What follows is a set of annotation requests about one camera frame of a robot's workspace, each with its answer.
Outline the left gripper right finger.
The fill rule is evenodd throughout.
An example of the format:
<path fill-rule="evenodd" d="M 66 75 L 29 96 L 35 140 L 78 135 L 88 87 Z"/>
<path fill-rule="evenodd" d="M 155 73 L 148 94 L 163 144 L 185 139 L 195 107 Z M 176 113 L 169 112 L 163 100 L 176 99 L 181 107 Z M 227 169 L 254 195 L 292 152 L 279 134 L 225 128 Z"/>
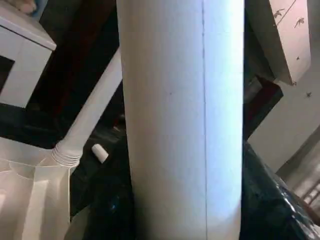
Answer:
<path fill-rule="evenodd" d="M 302 201 L 243 143 L 241 240 L 318 240 L 320 226 Z"/>

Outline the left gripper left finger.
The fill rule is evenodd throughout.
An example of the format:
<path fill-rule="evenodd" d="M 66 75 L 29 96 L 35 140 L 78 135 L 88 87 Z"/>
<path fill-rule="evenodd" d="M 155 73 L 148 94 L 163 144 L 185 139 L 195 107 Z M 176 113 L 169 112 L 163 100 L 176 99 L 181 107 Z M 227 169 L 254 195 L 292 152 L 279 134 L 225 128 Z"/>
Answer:
<path fill-rule="evenodd" d="M 90 187 L 87 240 L 134 240 L 130 167 L 116 160 L 102 166 Z"/>

